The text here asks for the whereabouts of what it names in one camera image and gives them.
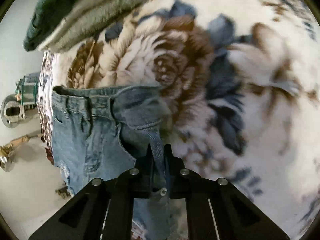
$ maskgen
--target floor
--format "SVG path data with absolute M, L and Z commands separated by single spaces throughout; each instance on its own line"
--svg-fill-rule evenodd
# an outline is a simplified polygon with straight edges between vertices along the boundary
M 23 39 L 38 0 L 15 0 L 0 23 L 0 100 L 14 93 L 23 75 L 40 70 L 43 53 L 25 52 Z M 38 120 L 9 129 L 0 123 L 0 145 L 40 129 Z M 16 153 L 12 171 L 0 170 L 0 212 L 19 240 L 27 240 L 66 200 L 55 193 L 63 186 L 60 171 L 46 159 L 40 139 Z

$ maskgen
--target screw head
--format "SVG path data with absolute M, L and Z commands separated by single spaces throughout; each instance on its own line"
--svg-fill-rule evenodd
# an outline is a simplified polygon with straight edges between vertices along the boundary
M 225 178 L 219 178 L 219 179 L 217 179 L 217 182 L 221 186 L 225 186 L 228 184 L 228 181 Z
M 190 170 L 188 170 L 188 169 L 181 169 L 180 170 L 181 175 L 188 175 L 189 173 L 190 173 Z
M 101 183 L 102 183 L 102 179 L 99 179 L 99 178 L 93 179 L 91 182 L 91 184 L 94 186 L 99 186 L 101 185 Z
M 167 195 L 167 189 L 165 187 L 160 190 L 160 195 L 161 196 Z
M 136 168 L 133 168 L 133 169 L 130 170 L 130 174 L 131 175 L 138 175 L 139 174 L 139 170 L 136 169 Z

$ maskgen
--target floral blanket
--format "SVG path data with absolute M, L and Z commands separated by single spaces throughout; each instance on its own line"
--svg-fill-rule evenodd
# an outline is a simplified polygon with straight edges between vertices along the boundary
M 228 178 L 299 239 L 320 210 L 319 40 L 303 0 L 149 0 L 69 51 L 45 52 L 48 154 L 52 86 L 158 83 L 174 154 L 202 177 Z M 187 239 L 186 223 L 170 239 Z

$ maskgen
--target denim jeans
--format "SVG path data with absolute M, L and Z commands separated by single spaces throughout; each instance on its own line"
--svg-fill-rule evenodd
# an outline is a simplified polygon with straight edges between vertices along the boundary
M 160 109 L 157 86 L 54 87 L 53 157 L 71 192 L 76 194 L 94 178 L 114 179 L 133 168 L 149 143 L 161 170 Z M 148 239 L 169 236 L 172 225 L 166 197 L 155 193 L 151 199 L 135 200 L 134 206 L 133 218 L 147 229 Z

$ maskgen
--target folded towel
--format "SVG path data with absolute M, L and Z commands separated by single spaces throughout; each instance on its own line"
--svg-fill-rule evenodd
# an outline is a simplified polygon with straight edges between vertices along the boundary
M 36 49 L 57 27 L 77 0 L 39 0 L 27 30 L 23 47 L 26 51 Z
M 59 34 L 50 38 L 49 44 L 41 45 L 40 49 L 47 48 L 52 52 L 68 51 L 84 38 L 98 33 L 144 1 L 146 0 L 103 0 L 100 4 L 96 3 L 96 6 L 88 8 L 89 6 L 86 5 L 84 0 L 82 4 L 88 10 L 83 11 L 80 16 L 77 12 L 72 12 L 72 15 L 67 16 L 66 21 L 68 22 L 60 31 L 57 31 Z
M 48 36 L 38 47 L 39 50 L 47 49 L 51 44 L 57 42 L 68 28 L 80 17 L 84 12 L 93 9 L 102 2 L 108 0 L 78 0 L 73 6 L 71 12 L 61 19 L 57 28 Z

